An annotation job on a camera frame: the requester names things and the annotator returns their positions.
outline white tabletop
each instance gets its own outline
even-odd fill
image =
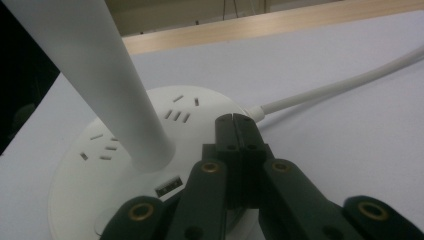
[[[374,69],[424,44],[424,12],[134,55],[147,89],[196,85],[251,107]],[[274,155],[337,204],[385,201],[424,230],[424,62],[366,86],[268,116]],[[0,239],[51,239],[49,187],[95,118],[61,75],[0,158]],[[261,239],[259,231],[250,239]]]

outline usb port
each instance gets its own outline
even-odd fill
[[[155,191],[158,197],[162,197],[163,195],[171,192],[172,190],[182,185],[183,182],[181,181],[181,178],[177,176],[167,181],[166,183],[160,185],[159,187],[155,188]]]

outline power cord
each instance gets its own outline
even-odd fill
[[[265,118],[265,115],[281,111],[283,109],[311,101],[329,94],[335,94],[342,91],[351,90],[361,85],[367,84],[374,80],[377,80],[383,76],[396,72],[402,68],[405,68],[411,64],[421,61],[424,58],[424,45],[415,49],[414,51],[389,62],[379,68],[371,70],[369,72],[360,74],[355,77],[351,77],[340,82],[332,83],[326,86],[322,86],[292,97],[283,98],[281,100],[267,103],[261,106],[255,106],[250,109],[246,109],[245,112],[255,122],[260,122]]]

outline white cylindrical rod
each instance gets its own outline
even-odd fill
[[[136,166],[154,171],[170,161],[174,146],[103,0],[3,2],[118,138]]]

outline round power strip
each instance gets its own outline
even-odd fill
[[[215,119],[243,110],[226,96],[205,88],[171,86],[148,91],[164,130],[176,146],[171,162],[157,172],[143,172],[112,133],[96,119],[62,160],[49,197],[49,223],[54,239],[97,240],[126,201],[137,196],[159,197],[157,189],[181,180],[181,186],[160,196],[162,201],[184,188],[202,145],[215,143]],[[226,239],[245,239],[257,221],[247,211]]]

